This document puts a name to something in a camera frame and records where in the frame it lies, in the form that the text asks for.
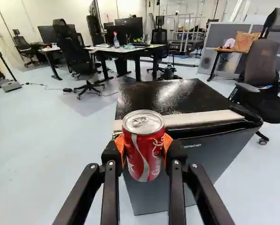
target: pull tab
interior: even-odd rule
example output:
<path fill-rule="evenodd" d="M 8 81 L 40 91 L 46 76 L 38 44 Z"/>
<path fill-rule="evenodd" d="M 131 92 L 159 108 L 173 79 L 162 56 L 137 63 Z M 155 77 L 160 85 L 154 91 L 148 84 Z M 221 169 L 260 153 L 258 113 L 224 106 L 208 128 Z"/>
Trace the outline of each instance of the pull tab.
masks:
<path fill-rule="evenodd" d="M 139 117 L 139 118 L 135 118 L 132 120 L 132 126 L 133 127 L 139 127 L 145 123 L 148 122 L 148 118 L 145 116 Z"/>

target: chair caster wheel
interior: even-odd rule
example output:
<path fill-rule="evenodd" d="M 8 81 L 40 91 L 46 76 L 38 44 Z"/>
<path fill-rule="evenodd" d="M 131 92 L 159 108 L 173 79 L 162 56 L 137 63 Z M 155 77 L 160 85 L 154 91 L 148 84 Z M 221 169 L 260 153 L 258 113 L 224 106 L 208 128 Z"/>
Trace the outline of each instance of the chair caster wheel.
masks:
<path fill-rule="evenodd" d="M 260 139 L 258 140 L 258 143 L 259 143 L 260 145 L 266 145 L 267 142 L 268 142 L 268 141 L 264 140 L 263 138 L 260 138 Z"/>

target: gray floor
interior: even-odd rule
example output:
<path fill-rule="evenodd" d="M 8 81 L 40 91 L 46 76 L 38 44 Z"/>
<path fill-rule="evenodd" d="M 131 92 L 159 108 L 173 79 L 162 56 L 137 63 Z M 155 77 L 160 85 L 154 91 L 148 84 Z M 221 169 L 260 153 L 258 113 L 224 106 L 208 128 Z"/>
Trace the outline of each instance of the gray floor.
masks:
<path fill-rule="evenodd" d="M 113 62 L 108 66 L 115 70 Z M 134 71 L 133 62 L 128 66 Z M 143 80 L 151 80 L 146 74 L 150 67 L 151 63 L 141 63 Z M 66 70 L 57 70 L 64 79 L 61 82 L 50 77 L 49 67 L 14 72 L 21 83 L 43 83 L 49 88 L 84 84 L 74 81 Z M 177 71 L 184 79 L 206 82 L 208 77 L 196 74 L 197 68 L 177 67 Z M 123 79 L 110 81 L 104 93 L 117 91 Z M 232 81 L 220 79 L 207 84 L 224 96 L 234 87 Z M 0 225 L 53 222 L 83 168 L 100 162 L 111 137 L 116 99 L 116 94 L 88 94 L 78 101 L 73 93 L 63 95 L 37 85 L 10 93 L 0 90 Z M 280 124 L 264 124 L 261 130 L 270 142 L 260 146 L 253 136 L 215 184 L 237 225 L 280 225 Z M 122 177 L 119 186 L 122 225 L 167 224 L 166 212 L 135 217 Z M 101 199 L 102 188 L 86 224 L 100 224 Z M 196 207 L 186 212 L 189 225 L 202 224 Z"/>

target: robotic arm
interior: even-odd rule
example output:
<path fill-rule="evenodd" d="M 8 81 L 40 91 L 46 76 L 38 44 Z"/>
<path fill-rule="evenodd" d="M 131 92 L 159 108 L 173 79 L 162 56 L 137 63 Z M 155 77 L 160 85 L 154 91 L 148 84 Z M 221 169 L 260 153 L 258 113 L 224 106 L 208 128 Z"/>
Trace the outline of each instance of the robotic arm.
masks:
<path fill-rule="evenodd" d="M 191 189 L 205 225 L 234 225 L 224 203 L 199 164 L 186 165 L 186 150 L 174 140 L 166 155 L 166 172 L 170 178 L 169 225 L 186 225 L 183 183 Z M 110 141 L 101 155 L 102 165 L 88 164 L 67 197 L 54 225 L 82 225 L 94 196 L 104 183 L 101 225 L 118 225 L 118 177 L 122 173 L 124 156 Z"/>

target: can lid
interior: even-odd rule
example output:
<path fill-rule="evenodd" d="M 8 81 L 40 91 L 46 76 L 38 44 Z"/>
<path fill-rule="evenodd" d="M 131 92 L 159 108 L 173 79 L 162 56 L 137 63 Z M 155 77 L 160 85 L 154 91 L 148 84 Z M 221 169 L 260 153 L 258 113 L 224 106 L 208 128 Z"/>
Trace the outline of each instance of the can lid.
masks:
<path fill-rule="evenodd" d="M 122 126 L 131 133 L 149 135 L 161 130 L 164 122 L 158 112 L 142 109 L 124 116 Z"/>

